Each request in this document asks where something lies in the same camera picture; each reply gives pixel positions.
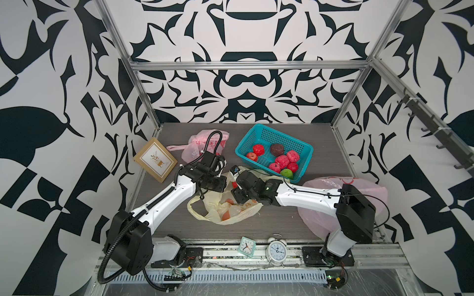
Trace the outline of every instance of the clock face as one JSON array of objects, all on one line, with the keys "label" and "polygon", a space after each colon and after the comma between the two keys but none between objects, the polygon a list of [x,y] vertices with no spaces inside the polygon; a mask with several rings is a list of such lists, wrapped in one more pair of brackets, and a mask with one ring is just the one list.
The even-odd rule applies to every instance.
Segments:
[{"label": "clock face", "polygon": [[240,246],[239,246],[239,250],[242,252],[242,253],[245,253],[245,254],[252,254],[253,251],[254,251],[254,247],[255,247],[255,242],[246,238],[246,237],[242,237],[242,240],[240,241]]},{"label": "clock face", "polygon": [[286,247],[282,242],[274,241],[270,244],[268,253],[276,261],[283,261],[286,257]]}]

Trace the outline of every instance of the framed picture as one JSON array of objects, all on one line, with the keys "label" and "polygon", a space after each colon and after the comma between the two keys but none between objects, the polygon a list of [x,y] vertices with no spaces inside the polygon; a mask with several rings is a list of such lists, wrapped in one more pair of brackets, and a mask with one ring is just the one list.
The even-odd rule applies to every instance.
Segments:
[{"label": "framed picture", "polygon": [[156,138],[148,141],[133,159],[161,183],[178,163]]}]

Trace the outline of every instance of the robotic arm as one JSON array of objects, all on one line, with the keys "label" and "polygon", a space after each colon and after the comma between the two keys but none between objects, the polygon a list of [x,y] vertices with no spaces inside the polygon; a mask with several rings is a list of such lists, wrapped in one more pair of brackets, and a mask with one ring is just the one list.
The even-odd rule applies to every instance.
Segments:
[{"label": "robotic arm", "polygon": [[[219,131],[212,133],[208,142],[215,133],[220,134]],[[196,193],[203,199],[203,189],[224,191],[227,180],[221,172],[227,163],[216,151],[210,153],[206,150],[207,144],[204,153],[182,166],[173,182],[154,198],[131,213],[121,210],[114,216],[98,272],[99,283],[105,284],[123,271],[135,275],[143,270],[145,274],[150,261],[175,260],[176,265],[181,263],[178,252],[185,249],[181,240],[170,235],[153,244],[151,235],[186,199]],[[265,205],[299,206],[336,217],[340,228],[328,235],[321,251],[329,266],[336,265],[356,242],[372,241],[375,207],[352,185],[345,184],[342,189],[315,189],[288,184],[281,179],[265,182],[249,171],[240,172],[237,166],[231,169],[231,173],[238,185],[232,194],[240,204],[255,199]],[[122,269],[104,278],[109,259]]]},{"label": "robotic arm", "polygon": [[247,170],[240,172],[237,166],[231,173],[238,185],[232,194],[240,204],[255,199],[266,205],[299,206],[337,218],[339,228],[328,235],[321,251],[328,265],[336,265],[356,242],[372,242],[375,207],[352,185],[344,184],[342,189],[316,189],[280,179],[265,182]]}]

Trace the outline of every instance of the white alarm clock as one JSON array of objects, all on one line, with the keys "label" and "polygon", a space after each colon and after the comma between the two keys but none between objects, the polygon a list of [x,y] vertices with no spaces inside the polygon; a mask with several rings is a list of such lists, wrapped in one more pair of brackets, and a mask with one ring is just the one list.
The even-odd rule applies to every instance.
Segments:
[{"label": "white alarm clock", "polygon": [[286,241],[277,240],[274,237],[268,239],[270,243],[266,250],[266,257],[270,264],[275,266],[282,265],[286,260]]}]

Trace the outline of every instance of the plastic bag handle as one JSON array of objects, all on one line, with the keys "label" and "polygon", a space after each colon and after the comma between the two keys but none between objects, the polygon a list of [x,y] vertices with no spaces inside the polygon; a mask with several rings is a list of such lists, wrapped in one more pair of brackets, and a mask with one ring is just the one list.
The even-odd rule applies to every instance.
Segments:
[{"label": "plastic bag handle", "polygon": [[188,147],[188,145],[171,145],[171,146],[167,146],[166,149],[168,151],[176,151],[176,150],[184,150],[186,149],[186,147]]}]

